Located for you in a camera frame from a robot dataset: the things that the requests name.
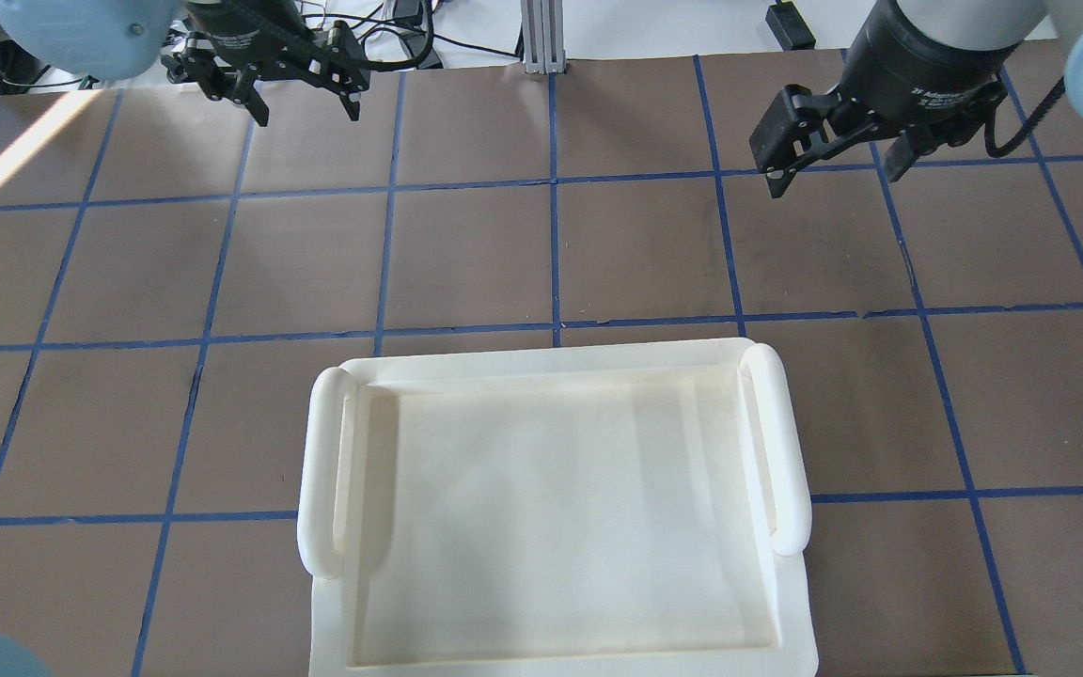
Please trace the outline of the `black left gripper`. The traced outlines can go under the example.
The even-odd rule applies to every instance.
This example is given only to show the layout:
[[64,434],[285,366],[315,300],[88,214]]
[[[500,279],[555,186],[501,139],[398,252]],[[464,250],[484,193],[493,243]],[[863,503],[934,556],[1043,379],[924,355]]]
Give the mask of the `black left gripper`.
[[[362,68],[365,48],[351,27],[308,29],[292,1],[185,1],[162,65],[171,83],[195,83],[211,102],[244,108],[258,127],[268,127],[268,103],[257,82],[300,81],[337,95],[351,121],[358,121],[361,96],[370,71]],[[326,58],[292,50],[285,35],[313,42]]]

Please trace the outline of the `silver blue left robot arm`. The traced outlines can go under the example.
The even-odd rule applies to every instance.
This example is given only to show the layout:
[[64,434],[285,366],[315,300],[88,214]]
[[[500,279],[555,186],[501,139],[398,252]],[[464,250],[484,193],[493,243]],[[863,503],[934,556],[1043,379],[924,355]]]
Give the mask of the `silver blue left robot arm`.
[[330,91],[351,120],[371,65],[347,22],[313,30],[292,1],[0,1],[0,43],[96,80],[130,80],[162,63],[212,102],[266,127],[261,82]]

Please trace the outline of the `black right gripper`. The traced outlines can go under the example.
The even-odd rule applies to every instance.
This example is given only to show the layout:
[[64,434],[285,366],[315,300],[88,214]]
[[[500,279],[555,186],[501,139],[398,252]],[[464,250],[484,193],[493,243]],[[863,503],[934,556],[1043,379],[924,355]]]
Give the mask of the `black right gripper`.
[[772,198],[796,175],[861,141],[893,138],[889,183],[940,146],[965,145],[996,118],[1006,96],[999,71],[1009,30],[988,5],[965,1],[877,1],[848,50],[838,84],[815,94],[783,87],[749,135]]

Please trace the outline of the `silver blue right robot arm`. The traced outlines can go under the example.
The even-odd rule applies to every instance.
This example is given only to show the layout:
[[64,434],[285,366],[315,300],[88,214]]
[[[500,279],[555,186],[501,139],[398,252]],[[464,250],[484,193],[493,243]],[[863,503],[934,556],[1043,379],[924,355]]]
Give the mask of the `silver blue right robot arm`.
[[[1020,128],[997,140],[1009,96],[1004,69],[1041,24],[1056,34],[1059,77]],[[975,138],[1004,158],[1025,145],[1060,100],[1083,123],[1083,1],[876,1],[824,93],[786,84],[749,135],[771,197],[796,175],[863,143],[888,141],[897,181],[938,149]]]

